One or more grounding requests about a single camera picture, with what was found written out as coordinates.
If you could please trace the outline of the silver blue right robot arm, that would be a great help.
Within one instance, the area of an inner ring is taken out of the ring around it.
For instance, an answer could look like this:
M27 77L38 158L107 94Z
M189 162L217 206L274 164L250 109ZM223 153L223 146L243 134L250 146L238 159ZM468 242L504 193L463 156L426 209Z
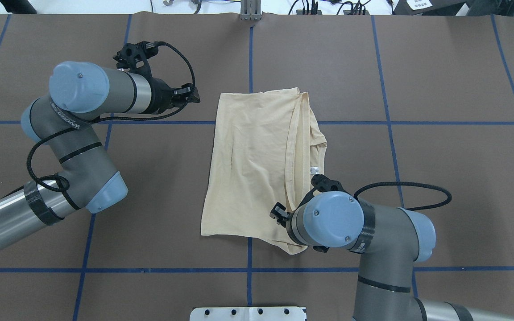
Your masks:
M436 246L434 224L424 214L324 191L306 196L294 211L277 203L270 217L299 245L361 256L355 321L514 321L514 316L412 294L414 264L430 258Z

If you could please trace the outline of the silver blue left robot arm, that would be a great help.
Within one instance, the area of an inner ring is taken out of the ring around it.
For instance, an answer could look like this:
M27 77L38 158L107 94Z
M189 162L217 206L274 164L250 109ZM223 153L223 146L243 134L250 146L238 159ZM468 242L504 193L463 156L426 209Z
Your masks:
M128 121L165 118L199 102L196 80L170 87L149 67L133 71L89 62L59 63L48 94L34 100L21 127L35 141L26 159L30 181L0 199L0 250L53 226L79 209L100 213L122 201L128 188L93 125L102 115Z

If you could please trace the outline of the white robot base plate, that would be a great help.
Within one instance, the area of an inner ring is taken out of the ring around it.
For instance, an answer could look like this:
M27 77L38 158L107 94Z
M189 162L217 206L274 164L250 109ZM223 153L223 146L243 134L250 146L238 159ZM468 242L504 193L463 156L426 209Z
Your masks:
M198 307L191 311L190 321L306 321L306 307Z

